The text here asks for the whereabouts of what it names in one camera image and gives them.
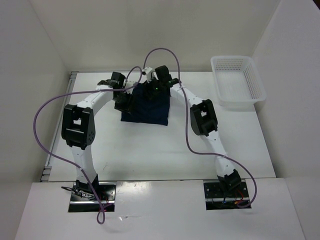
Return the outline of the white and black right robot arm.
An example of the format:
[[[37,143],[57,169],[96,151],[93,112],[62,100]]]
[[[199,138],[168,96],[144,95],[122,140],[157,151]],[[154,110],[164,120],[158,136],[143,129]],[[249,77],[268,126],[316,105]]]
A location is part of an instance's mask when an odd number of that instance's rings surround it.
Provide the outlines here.
[[[145,66],[142,74],[146,77],[144,85],[147,95],[154,97],[164,90],[171,97],[185,104],[188,126],[206,144],[209,154],[214,156],[214,164],[219,182],[219,191],[224,198],[232,196],[241,184],[241,177],[235,165],[227,158],[227,152],[218,132],[218,119],[213,102],[193,94],[182,85],[178,78],[173,78],[167,66],[155,69]]]

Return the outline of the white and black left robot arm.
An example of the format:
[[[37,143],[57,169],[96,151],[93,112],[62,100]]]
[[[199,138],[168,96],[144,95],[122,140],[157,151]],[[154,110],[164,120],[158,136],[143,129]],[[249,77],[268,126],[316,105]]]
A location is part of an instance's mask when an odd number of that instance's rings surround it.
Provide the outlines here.
[[[139,81],[126,83],[128,78],[113,72],[110,79],[98,82],[96,89],[76,104],[63,108],[61,137],[70,147],[76,166],[76,181],[72,191],[94,200],[100,194],[98,173],[92,156],[92,143],[96,137],[95,115],[110,101],[131,97]]]

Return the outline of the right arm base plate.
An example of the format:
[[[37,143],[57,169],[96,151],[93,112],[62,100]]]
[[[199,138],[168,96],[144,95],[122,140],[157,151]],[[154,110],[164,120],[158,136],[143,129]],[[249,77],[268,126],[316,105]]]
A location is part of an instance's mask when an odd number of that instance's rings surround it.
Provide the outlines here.
[[[206,210],[233,210],[239,209],[250,202],[247,184],[241,184],[231,192],[224,193],[218,181],[203,183]]]

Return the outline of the navy blue shorts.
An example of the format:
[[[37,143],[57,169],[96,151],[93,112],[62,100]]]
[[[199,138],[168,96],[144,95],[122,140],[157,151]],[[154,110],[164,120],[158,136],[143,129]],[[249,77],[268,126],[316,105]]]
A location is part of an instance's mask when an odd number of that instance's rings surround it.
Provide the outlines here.
[[[134,88],[133,109],[131,113],[122,112],[121,122],[144,123],[155,125],[168,125],[170,110],[170,95],[167,92],[160,92],[154,99],[147,99],[144,95],[144,87],[139,83]]]

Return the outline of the white perforated plastic basket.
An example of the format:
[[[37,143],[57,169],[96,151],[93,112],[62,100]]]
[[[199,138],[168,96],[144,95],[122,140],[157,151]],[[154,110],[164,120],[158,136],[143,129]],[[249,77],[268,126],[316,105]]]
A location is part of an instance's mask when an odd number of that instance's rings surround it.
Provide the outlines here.
[[[251,106],[266,100],[266,91],[251,57],[213,56],[210,63],[217,98],[222,106]]]

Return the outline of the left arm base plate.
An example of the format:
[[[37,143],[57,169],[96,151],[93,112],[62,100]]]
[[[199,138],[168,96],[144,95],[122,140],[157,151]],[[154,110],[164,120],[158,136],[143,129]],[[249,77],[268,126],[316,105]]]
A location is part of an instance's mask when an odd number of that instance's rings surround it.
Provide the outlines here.
[[[68,206],[69,213],[98,213],[100,205],[93,193],[76,190],[76,184],[71,191],[70,201]],[[97,195],[104,207],[104,212],[115,211],[116,200],[116,184],[114,182],[101,182]]]

